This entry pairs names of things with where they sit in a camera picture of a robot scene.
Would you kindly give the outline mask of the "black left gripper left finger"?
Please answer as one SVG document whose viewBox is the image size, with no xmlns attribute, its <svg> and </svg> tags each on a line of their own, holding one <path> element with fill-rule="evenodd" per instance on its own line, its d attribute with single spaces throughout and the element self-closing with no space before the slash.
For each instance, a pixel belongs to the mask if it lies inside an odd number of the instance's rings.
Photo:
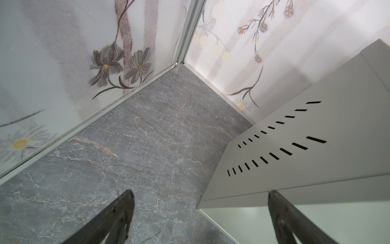
<svg viewBox="0 0 390 244">
<path fill-rule="evenodd" d="M 134 193 L 126 190 L 64 243 L 124 244 L 129 238 L 134 209 Z"/>
</svg>

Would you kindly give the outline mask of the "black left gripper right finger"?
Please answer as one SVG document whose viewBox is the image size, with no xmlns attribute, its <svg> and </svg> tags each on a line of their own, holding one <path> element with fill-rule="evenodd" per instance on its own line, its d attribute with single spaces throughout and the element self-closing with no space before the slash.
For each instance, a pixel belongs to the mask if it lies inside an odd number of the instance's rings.
<svg viewBox="0 0 390 244">
<path fill-rule="evenodd" d="M 276 190 L 268 193 L 268 209 L 279 244 L 336 243 Z"/>
</svg>

